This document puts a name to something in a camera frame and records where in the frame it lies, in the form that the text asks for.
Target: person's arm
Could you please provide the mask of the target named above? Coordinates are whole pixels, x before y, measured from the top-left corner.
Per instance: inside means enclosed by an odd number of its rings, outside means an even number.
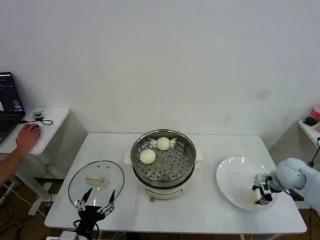
[[[0,161],[0,186],[15,173],[24,157],[36,145],[41,129],[37,124],[26,124],[16,138],[16,149]]]

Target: robotic arm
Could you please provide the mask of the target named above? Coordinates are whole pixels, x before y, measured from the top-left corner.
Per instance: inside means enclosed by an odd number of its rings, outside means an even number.
[[[254,183],[255,204],[267,205],[272,201],[272,193],[292,189],[320,212],[320,172],[299,159],[288,158],[280,162],[270,175],[257,174]]]

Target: table leg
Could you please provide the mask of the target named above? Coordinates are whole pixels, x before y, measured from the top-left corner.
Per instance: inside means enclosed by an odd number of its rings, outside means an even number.
[[[48,190],[51,187],[52,183],[47,182],[44,186],[41,186],[32,176],[30,176],[27,172],[21,172],[21,170],[17,170],[15,175],[21,179],[32,191],[34,191],[38,198],[33,203],[32,207],[29,210],[29,215],[35,215],[37,210],[39,209],[42,202],[52,202],[54,199],[54,195],[51,195]]]

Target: robotic hand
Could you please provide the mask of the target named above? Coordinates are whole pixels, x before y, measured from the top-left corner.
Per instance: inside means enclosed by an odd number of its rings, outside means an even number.
[[[86,205],[91,191],[92,187],[83,195],[82,199],[77,202],[76,206],[78,208],[78,215],[80,219],[73,222],[73,225],[76,227],[75,232],[79,236],[83,236],[88,240],[93,239],[91,233],[94,230],[94,227],[97,226],[97,228],[99,229],[97,222],[105,219],[115,209],[115,190],[112,192],[108,204],[103,207]]]
[[[255,204],[267,205],[273,200],[272,193],[288,189],[304,197],[304,200],[320,213],[320,172],[296,158],[280,162],[276,170],[269,175],[255,176],[252,187],[256,193]]]

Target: red object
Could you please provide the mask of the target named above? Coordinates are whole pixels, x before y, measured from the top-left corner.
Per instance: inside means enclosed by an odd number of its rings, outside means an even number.
[[[320,119],[320,105],[313,107],[311,115],[316,119]]]

